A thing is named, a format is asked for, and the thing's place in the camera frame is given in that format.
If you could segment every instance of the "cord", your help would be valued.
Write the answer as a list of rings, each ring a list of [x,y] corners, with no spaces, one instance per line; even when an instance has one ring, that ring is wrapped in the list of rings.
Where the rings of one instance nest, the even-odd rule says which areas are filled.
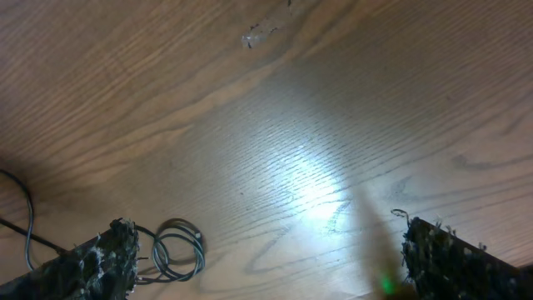
[[[59,247],[58,245],[52,242],[49,242],[48,240],[32,233],[33,223],[34,223],[34,209],[33,209],[32,194],[30,193],[26,185],[21,180],[19,180],[16,176],[11,174],[10,172],[0,169],[0,173],[5,175],[7,178],[13,180],[20,187],[27,201],[27,210],[28,210],[28,216],[29,216],[27,231],[0,217],[0,224],[8,228],[11,228],[13,231],[17,233],[20,233],[26,236],[26,246],[24,248],[24,257],[26,258],[27,267],[31,271],[33,271],[34,269],[32,262],[30,261],[30,255],[29,255],[31,239],[34,240],[35,242],[41,243],[42,245],[53,249],[59,255],[66,253],[67,252],[66,249],[63,249],[62,247]],[[150,230],[139,225],[135,225],[135,229],[138,230],[138,232],[145,233],[146,235],[148,235],[149,237],[153,239],[152,260],[154,263],[154,268],[160,273],[159,276],[155,278],[138,277],[137,278],[138,285],[148,285],[151,283],[171,283],[174,281],[184,282],[184,281],[191,279],[193,276],[199,273],[206,266],[205,250],[203,246],[202,233],[192,223],[184,219],[173,218],[161,224],[161,226],[158,228],[156,233],[153,233]],[[176,230],[181,231],[184,234],[167,233],[167,234],[162,235],[163,232],[165,232],[168,229],[176,229]],[[163,243],[163,240],[166,238],[178,238],[190,244],[194,250],[194,257],[189,258],[189,259],[184,259],[184,260],[170,259],[170,254],[168,253],[167,247]],[[180,274],[178,272],[174,272],[169,268],[171,264],[172,265],[184,265],[184,264],[192,263],[193,261],[195,262],[194,269],[186,274]],[[153,273],[149,273],[149,269],[139,272],[139,275],[145,275],[145,274],[150,275]]]

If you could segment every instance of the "wooden surface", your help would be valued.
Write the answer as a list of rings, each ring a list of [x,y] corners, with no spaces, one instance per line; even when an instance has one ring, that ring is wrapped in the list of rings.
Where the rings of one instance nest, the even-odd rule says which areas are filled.
[[[131,299],[356,299],[368,250],[400,249],[393,208],[531,263],[532,16],[529,0],[4,0],[0,158],[65,248],[119,217],[205,233],[202,275]],[[279,28],[249,49],[257,23]],[[0,214],[26,226],[12,188]],[[0,228],[1,283],[22,250]]]

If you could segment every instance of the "black wire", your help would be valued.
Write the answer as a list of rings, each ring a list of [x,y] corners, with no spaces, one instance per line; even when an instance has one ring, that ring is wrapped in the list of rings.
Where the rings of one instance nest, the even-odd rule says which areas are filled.
[[[20,187],[20,189],[24,193],[24,197],[27,200],[27,209],[29,213],[27,231],[18,227],[17,225],[14,225],[11,222],[6,221],[5,219],[1,217],[0,217],[0,224],[8,228],[11,228],[17,233],[20,233],[26,236],[26,247],[24,248],[24,256],[26,258],[26,264],[28,268],[33,271],[33,265],[30,262],[30,257],[29,257],[30,239],[55,250],[56,253],[59,255],[66,253],[67,252],[66,249],[63,249],[62,247],[59,247],[58,245],[52,242],[49,242],[46,239],[39,237],[38,235],[32,233],[33,223],[34,223],[34,217],[33,217],[34,209],[33,209],[32,194],[30,193],[26,185],[22,181],[20,181],[17,177],[15,177],[13,174],[11,174],[10,172],[0,169],[0,173],[5,175],[9,179],[13,180]],[[159,276],[157,276],[156,278],[139,277],[137,279],[138,285],[147,285],[150,283],[171,283],[174,281],[184,282],[184,281],[191,279],[194,275],[196,275],[206,266],[202,233],[192,223],[184,219],[173,218],[173,219],[170,219],[164,222],[158,228],[156,233],[153,233],[150,230],[139,225],[135,225],[135,229],[141,233],[145,233],[146,235],[150,236],[153,239],[152,260],[154,262],[155,268],[160,273]],[[167,234],[161,235],[167,229],[177,229],[183,232],[184,234],[167,233]],[[178,238],[178,239],[181,239],[182,241],[185,241],[186,243],[189,243],[194,250],[195,257],[191,259],[185,259],[185,260],[179,260],[179,261],[170,259],[170,255],[168,253],[167,247],[162,242],[166,238]],[[195,262],[194,269],[192,269],[190,272],[186,274],[180,274],[178,272],[174,272],[169,268],[169,265],[171,264],[183,265],[183,264],[192,263],[193,261]]]

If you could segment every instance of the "wooden table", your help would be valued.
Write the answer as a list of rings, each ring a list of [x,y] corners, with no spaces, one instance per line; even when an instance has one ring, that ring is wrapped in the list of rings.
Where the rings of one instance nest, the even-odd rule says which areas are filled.
[[[393,208],[531,263],[533,2],[289,3],[3,0],[0,158],[35,233],[195,223],[205,272],[131,299],[358,298]],[[0,214],[27,224],[4,179]],[[0,283],[23,240],[0,228]]]

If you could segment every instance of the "green light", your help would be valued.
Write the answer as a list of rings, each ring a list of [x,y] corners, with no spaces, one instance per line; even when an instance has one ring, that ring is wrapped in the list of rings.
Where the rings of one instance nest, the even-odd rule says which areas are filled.
[[[386,295],[392,295],[394,293],[394,283],[387,276],[381,278],[381,288],[383,288],[383,292]]]

